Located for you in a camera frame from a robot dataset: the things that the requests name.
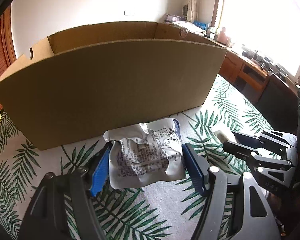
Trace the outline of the brown cardboard box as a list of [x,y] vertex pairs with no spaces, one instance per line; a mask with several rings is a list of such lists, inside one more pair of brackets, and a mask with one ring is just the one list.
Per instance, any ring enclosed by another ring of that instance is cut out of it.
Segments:
[[0,77],[0,103],[39,150],[202,105],[226,49],[157,22],[50,35]]

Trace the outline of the wooden sideboard cabinet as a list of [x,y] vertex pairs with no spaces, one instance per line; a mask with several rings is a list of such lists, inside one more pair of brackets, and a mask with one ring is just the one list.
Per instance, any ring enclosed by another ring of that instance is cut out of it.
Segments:
[[239,90],[267,120],[289,116],[297,119],[295,87],[276,74],[269,74],[253,61],[226,52],[219,74]]

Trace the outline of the white blue foil snack pouch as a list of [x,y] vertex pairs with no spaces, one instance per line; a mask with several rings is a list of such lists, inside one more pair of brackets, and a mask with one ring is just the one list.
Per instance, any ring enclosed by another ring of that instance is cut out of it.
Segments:
[[186,177],[180,125],[174,118],[106,131],[109,181],[114,189],[141,188]]

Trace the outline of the white cake snack packet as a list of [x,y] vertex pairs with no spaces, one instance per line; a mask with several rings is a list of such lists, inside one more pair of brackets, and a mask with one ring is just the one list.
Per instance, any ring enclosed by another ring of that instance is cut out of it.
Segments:
[[217,130],[214,132],[214,135],[218,138],[218,140],[222,143],[225,143],[227,141],[236,142],[236,138],[232,131],[220,131]]

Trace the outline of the palm leaf print bedsheet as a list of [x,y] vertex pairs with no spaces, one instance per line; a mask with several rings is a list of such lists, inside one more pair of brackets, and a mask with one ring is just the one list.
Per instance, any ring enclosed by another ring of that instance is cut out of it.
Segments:
[[297,145],[220,76],[199,109],[47,151],[0,111],[0,228],[10,239],[280,239],[266,195],[292,188]]

